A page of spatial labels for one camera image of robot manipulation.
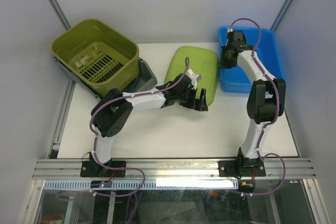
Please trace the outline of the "lime green shallow tub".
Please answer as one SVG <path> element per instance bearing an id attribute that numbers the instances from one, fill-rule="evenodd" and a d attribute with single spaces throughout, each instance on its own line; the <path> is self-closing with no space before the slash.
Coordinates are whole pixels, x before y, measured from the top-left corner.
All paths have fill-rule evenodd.
<path id="1" fill-rule="evenodd" d="M 197 82 L 196 98 L 201 90 L 206 89 L 206 104 L 211 106 L 218 84 L 218 56 L 217 53 L 205 48 L 182 46 L 178 48 L 171 60 L 164 82 L 172 81 L 185 70 L 185 58 L 190 60 L 189 68 L 202 79 Z"/>

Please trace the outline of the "blue plastic tub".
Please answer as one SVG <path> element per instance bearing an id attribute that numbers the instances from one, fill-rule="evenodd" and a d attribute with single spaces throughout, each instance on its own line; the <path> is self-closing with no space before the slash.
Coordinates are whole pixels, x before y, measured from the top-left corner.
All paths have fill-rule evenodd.
<path id="1" fill-rule="evenodd" d="M 250 45 L 255 45 L 259 38 L 258 28 L 234 27 L 233 30 L 241 30 Z M 266 69 L 277 79 L 286 79 L 281 56 L 279 53 L 276 36 L 270 29 L 261 30 L 261 41 L 256 50 L 257 56 Z M 220 68 L 219 80 L 221 89 L 231 93 L 249 93 L 251 82 L 239 66 L 231 69 Z"/>

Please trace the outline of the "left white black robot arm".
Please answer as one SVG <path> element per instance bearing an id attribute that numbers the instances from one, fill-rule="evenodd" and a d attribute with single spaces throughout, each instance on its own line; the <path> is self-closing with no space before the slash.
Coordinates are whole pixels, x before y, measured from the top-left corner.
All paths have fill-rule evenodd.
<path id="1" fill-rule="evenodd" d="M 187 109 L 207 111 L 206 89 L 198 89 L 199 74 L 188 70 L 174 80 L 142 92 L 121 92 L 114 88 L 91 111 L 90 130 L 95 134 L 91 169 L 99 176 L 110 170 L 111 149 L 131 114 L 162 109 L 178 103 Z"/>

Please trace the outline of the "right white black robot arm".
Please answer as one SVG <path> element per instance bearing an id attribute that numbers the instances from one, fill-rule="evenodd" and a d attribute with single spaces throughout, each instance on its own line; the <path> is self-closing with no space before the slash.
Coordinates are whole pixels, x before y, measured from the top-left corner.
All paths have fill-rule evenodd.
<path id="1" fill-rule="evenodd" d="M 265 176 L 261 155 L 266 135 L 284 111 L 286 82 L 272 75 L 258 58 L 256 47 L 249 45 L 241 30 L 228 29 L 220 64 L 224 68 L 241 67 L 251 83 L 247 101 L 249 128 L 234 160 L 219 164 L 222 176 L 240 179 Z"/>

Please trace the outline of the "grey tray under basket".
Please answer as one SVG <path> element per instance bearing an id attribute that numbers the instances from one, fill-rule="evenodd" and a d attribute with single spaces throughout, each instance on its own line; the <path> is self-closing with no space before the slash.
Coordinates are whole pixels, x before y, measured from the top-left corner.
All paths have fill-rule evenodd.
<path id="1" fill-rule="evenodd" d="M 98 95 L 95 91 L 92 91 L 83 81 L 81 81 L 74 73 L 72 73 L 67 67 L 64 66 L 59 60 L 54 58 L 56 64 L 62 69 L 65 75 L 69 80 L 74 81 L 76 84 L 79 84 L 82 88 L 84 88 L 90 95 L 92 95 L 95 99 L 100 100 L 102 98 L 101 95 Z M 142 92 L 147 91 L 154 88 L 157 85 L 157 78 L 148 63 L 139 58 L 139 75 L 136 79 L 134 79 L 128 86 L 126 86 L 122 92 Z"/>

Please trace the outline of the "olive green slotted basket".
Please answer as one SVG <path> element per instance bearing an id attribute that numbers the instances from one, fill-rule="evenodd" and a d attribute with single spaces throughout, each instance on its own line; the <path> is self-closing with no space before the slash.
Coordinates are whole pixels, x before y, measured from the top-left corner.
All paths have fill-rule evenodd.
<path id="1" fill-rule="evenodd" d="M 139 75 L 137 44 L 97 19 L 71 27 L 55 39 L 51 51 L 99 97 L 113 88 L 123 90 Z"/>

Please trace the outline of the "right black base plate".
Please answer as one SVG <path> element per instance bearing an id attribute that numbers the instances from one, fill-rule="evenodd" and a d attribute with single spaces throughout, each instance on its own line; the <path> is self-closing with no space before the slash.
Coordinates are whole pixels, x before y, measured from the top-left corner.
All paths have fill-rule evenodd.
<path id="1" fill-rule="evenodd" d="M 264 163 L 259 158 L 234 159 L 232 161 L 219 161 L 218 170 L 220 177 L 265 177 Z"/>

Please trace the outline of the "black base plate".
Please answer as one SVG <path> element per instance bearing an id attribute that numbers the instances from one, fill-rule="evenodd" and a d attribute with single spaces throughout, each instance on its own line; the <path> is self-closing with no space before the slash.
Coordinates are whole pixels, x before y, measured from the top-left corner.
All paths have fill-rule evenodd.
<path id="1" fill-rule="evenodd" d="M 83 161 L 81 166 L 81 177 L 106 177 L 109 178 L 113 175 L 113 178 L 125 177 L 126 161 L 113 161 L 105 163 L 106 166 L 114 168 L 114 170 L 107 169 L 97 164 L 93 159 Z"/>
<path id="2" fill-rule="evenodd" d="M 232 161 L 219 161 L 218 170 L 220 177 L 265 177 L 264 163 L 259 158 L 234 159 Z"/>

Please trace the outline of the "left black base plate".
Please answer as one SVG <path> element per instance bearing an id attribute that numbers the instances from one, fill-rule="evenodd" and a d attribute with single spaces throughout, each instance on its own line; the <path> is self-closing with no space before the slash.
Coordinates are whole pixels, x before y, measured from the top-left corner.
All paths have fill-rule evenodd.
<path id="1" fill-rule="evenodd" d="M 114 170 L 107 169 L 97 164 L 93 159 L 83 161 L 81 166 L 81 177 L 106 177 L 109 178 L 113 175 L 113 178 L 125 177 L 126 161 L 113 161 L 105 163 L 106 166 L 114 168 Z"/>

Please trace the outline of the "aluminium mounting rail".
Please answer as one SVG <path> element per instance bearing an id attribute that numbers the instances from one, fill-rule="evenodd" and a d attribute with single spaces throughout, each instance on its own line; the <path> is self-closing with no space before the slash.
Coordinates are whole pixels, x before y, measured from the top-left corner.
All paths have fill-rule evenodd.
<path id="1" fill-rule="evenodd" d="M 124 179 L 156 178 L 228 178 L 226 165 L 230 158 L 177 158 L 177 159 L 113 159 L 112 166 L 121 167 Z M 81 179 L 101 177 L 104 168 L 86 158 L 40 159 L 33 172 L 33 179 Z M 267 158 L 255 174 L 263 173 L 263 179 L 313 179 L 316 173 L 308 158 Z"/>

